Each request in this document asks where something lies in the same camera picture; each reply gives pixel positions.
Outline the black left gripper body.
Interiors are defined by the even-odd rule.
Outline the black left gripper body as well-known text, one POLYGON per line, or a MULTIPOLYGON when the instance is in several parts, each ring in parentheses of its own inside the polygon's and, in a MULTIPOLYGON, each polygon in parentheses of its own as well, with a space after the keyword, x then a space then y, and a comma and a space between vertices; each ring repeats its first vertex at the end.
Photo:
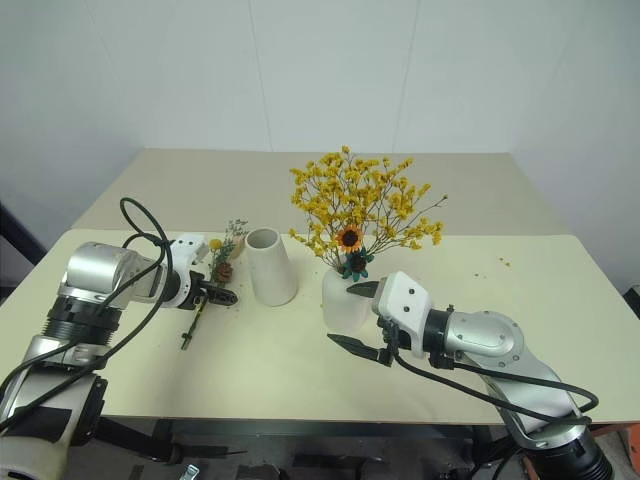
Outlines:
POLYGON ((190 289, 187 295, 187 306, 198 307, 208 303, 208 281, 199 272, 190 272, 190 289))

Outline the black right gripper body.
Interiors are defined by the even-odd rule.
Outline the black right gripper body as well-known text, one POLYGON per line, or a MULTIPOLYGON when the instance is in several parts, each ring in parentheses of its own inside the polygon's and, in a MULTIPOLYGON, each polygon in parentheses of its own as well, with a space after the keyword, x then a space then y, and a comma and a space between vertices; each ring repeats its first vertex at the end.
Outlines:
POLYGON ((377 362, 391 365, 399 353, 399 327, 394 320, 379 316, 377 325, 382 330, 385 347, 378 350, 377 362))

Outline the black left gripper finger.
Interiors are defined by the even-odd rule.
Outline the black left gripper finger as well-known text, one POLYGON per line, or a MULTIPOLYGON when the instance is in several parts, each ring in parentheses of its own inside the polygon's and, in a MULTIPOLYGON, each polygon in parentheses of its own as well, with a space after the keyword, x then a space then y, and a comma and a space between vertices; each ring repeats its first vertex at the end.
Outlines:
POLYGON ((207 302, 215 305, 235 305, 238 296, 231 290, 216 286, 215 284, 202 281, 201 289, 205 291, 207 302))

